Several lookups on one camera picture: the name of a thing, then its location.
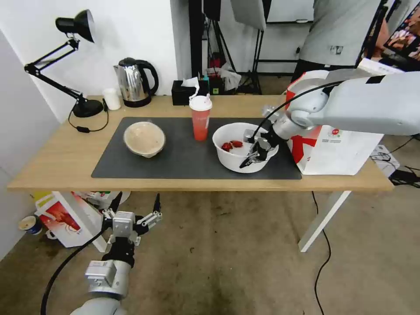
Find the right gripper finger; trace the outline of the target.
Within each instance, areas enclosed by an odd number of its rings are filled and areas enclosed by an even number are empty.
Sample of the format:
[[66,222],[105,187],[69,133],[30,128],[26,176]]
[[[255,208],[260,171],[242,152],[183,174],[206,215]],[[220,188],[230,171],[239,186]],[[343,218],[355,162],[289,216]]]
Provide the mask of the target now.
[[259,153],[260,163],[251,164],[248,167],[245,167],[246,171],[261,171],[268,164],[268,161],[273,158],[277,152],[278,148],[272,148],[270,151],[260,150],[262,153]]
[[259,159],[259,151],[261,150],[260,146],[252,146],[249,150],[249,152],[246,155],[245,160],[240,164],[239,168],[245,168],[250,166],[254,163],[260,163],[261,160]]

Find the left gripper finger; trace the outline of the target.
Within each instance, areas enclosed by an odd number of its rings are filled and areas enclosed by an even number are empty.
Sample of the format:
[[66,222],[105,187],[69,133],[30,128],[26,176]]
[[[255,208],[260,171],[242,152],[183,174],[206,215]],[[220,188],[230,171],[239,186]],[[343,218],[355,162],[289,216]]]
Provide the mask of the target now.
[[119,192],[117,196],[112,200],[109,207],[103,210],[102,214],[105,219],[112,219],[115,216],[116,212],[118,211],[122,196],[123,193]]
[[160,194],[156,195],[152,212],[137,220],[137,226],[152,228],[162,219]]

